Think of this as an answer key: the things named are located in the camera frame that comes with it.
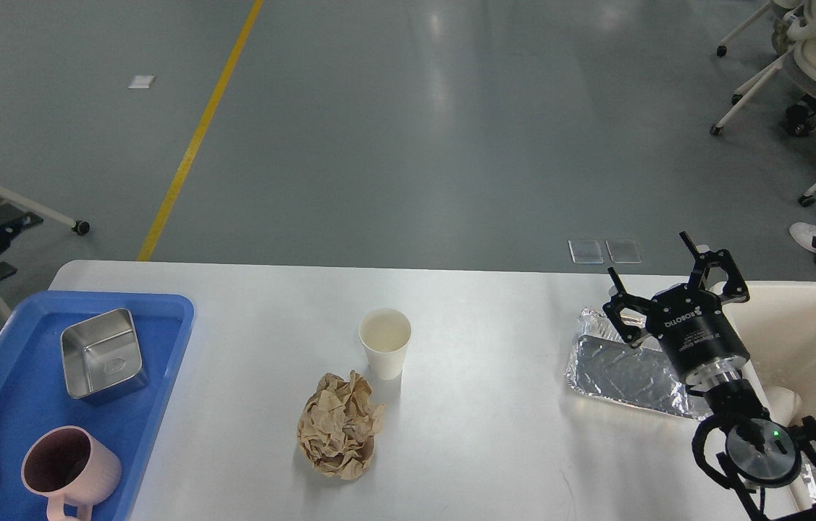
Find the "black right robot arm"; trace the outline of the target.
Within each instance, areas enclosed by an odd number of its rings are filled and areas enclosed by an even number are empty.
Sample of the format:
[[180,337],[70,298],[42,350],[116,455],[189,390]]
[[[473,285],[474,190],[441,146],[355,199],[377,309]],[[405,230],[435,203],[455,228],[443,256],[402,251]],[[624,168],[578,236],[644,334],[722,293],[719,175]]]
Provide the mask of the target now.
[[[816,470],[816,419],[781,425],[742,375],[751,353],[723,313],[751,294],[728,250],[702,250],[679,234],[694,264],[688,281],[650,299],[630,294],[609,268],[610,300],[602,307],[630,347],[654,337],[680,383],[705,399],[711,415],[695,430],[691,451],[696,465],[715,484],[734,491],[749,519],[765,520],[769,488],[791,485],[804,462]],[[791,520],[816,520],[816,504],[793,512]]]

